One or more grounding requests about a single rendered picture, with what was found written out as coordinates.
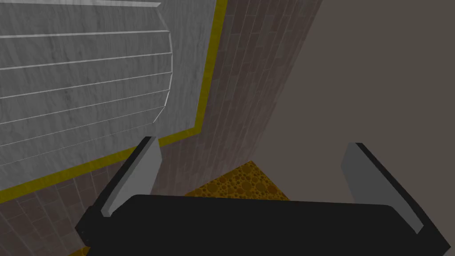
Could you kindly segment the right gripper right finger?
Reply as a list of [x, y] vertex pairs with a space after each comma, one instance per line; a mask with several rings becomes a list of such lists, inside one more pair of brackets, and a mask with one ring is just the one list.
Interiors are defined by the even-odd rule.
[[423, 233], [422, 208], [363, 143], [348, 144], [341, 169], [355, 203], [391, 206], [416, 234]]

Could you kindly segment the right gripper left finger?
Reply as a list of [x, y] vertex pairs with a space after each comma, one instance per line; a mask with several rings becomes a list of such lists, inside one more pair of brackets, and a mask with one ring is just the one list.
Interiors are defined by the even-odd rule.
[[102, 217], [135, 195], [149, 195], [162, 163], [159, 140], [146, 136], [99, 194], [91, 209]]

